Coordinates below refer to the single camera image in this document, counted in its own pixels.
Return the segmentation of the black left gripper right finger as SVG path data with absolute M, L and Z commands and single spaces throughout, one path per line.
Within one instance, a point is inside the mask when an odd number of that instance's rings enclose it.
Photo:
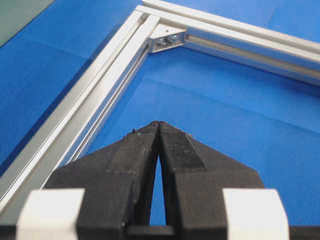
M 164 121 L 159 123 L 159 144 L 168 224 L 225 229 L 223 188 L 264 188 L 254 169 Z

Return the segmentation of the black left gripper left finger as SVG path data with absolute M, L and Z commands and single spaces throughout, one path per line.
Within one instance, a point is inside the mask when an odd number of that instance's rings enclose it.
M 123 240 L 128 225 L 148 225 L 158 160 L 159 122 L 57 168 L 47 189 L 85 190 L 76 231 L 81 240 Z

